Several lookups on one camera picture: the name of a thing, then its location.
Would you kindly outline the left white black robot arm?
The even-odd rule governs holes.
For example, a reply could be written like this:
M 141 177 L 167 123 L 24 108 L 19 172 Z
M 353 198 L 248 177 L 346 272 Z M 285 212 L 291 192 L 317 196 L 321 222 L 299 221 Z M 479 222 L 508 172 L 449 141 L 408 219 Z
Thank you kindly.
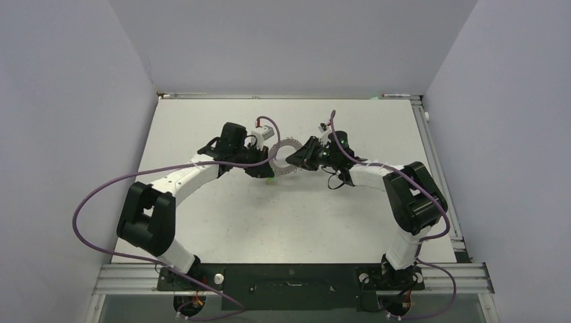
M 258 124 L 253 130 L 227 122 L 214 137 L 180 169 L 145 184 L 135 182 L 126 195 L 117 225 L 117 236 L 152 255 L 174 275 L 183 289 L 209 286 L 222 290 L 224 276 L 201 268 L 200 258 L 175 238 L 179 204 L 205 184 L 234 168 L 253 178 L 270 178 L 273 154 L 266 145 L 278 135 L 273 127 Z

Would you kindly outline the round metal keyring disc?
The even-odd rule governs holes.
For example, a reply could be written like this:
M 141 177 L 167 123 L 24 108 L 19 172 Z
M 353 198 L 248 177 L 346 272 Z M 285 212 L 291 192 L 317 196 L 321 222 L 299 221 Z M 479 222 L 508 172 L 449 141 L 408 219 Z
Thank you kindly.
M 274 158 L 269 162 L 269 165 L 275 177 L 284 176 L 296 171 L 297 167 L 289 164 L 286 159 L 297 152 L 301 147 L 301 142 L 294 138 L 286 137 L 270 148 L 269 155 Z

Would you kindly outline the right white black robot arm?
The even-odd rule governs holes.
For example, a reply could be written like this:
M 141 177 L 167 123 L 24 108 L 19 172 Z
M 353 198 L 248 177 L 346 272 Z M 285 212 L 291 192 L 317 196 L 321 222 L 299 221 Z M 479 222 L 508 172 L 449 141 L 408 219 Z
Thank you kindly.
M 345 131 L 329 131 L 326 139 L 311 136 L 293 154 L 290 165 L 308 171 L 331 168 L 342 184 L 386 193 L 397 232 L 378 270 L 367 281 L 379 289 L 410 289 L 422 283 L 417 258 L 430 230 L 448 210 L 440 189 L 423 163 L 390 166 L 355 155 Z

